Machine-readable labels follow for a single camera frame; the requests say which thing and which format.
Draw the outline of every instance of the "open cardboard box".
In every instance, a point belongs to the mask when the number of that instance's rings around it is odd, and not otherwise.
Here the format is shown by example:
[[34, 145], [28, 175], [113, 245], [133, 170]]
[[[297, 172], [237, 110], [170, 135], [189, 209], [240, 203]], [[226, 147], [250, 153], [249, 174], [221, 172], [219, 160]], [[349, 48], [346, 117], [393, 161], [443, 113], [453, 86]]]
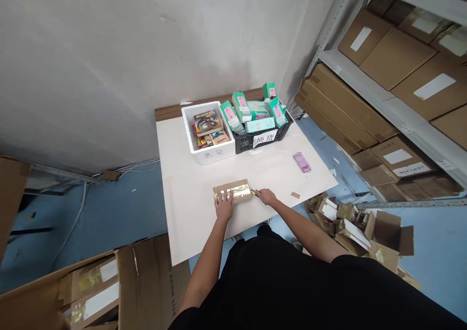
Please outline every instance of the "open cardboard box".
[[117, 261], [118, 287], [107, 293], [114, 298], [111, 302], [109, 298], [93, 302], [94, 310], [118, 304], [119, 330], [167, 329], [177, 315], [190, 278], [188, 261], [172, 266], [167, 234], [94, 256], [0, 295], [2, 328], [65, 329], [61, 280], [70, 272], [109, 257]]

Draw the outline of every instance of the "white wall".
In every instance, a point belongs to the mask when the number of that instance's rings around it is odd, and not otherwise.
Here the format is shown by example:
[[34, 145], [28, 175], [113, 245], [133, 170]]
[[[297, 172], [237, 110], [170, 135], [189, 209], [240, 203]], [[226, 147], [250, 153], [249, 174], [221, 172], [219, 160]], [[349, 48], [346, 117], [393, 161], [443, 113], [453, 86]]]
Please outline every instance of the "white wall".
[[0, 0], [0, 153], [92, 173], [158, 154], [155, 107], [287, 100], [331, 2]]

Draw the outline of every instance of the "tabletop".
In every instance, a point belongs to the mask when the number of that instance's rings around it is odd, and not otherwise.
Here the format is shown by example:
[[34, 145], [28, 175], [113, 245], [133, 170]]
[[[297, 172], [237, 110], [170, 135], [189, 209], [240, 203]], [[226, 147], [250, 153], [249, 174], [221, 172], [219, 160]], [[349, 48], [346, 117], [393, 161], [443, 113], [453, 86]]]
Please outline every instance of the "tabletop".
[[[157, 122], [165, 214], [172, 264], [199, 254], [216, 221], [213, 187], [248, 179], [252, 189], [269, 188], [293, 207], [337, 181], [297, 123], [282, 141], [264, 145], [205, 166], [190, 153], [181, 117]], [[301, 152], [311, 166], [302, 173], [293, 155]], [[291, 196], [299, 194], [300, 198]], [[235, 206], [224, 239], [239, 234], [277, 213], [257, 197]]]

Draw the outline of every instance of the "pile of cardboard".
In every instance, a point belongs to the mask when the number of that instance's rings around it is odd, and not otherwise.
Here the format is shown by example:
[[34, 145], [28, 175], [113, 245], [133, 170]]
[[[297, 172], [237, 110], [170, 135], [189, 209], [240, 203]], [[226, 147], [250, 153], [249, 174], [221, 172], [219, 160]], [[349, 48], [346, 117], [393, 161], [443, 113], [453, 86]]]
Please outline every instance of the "pile of cardboard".
[[310, 219], [357, 257], [374, 259], [412, 286], [420, 284], [400, 265], [400, 258], [413, 256], [413, 226], [401, 227], [401, 218], [385, 211], [358, 211], [351, 203], [335, 204], [327, 193], [309, 199]]

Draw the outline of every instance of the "book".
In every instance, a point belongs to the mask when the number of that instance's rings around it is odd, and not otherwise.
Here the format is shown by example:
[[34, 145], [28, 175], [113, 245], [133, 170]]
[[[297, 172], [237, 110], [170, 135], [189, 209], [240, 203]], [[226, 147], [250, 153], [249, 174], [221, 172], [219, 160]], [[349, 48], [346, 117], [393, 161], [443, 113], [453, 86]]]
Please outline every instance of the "book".
[[197, 136], [205, 136], [218, 131], [223, 131], [223, 128], [215, 110], [195, 115], [195, 132]]

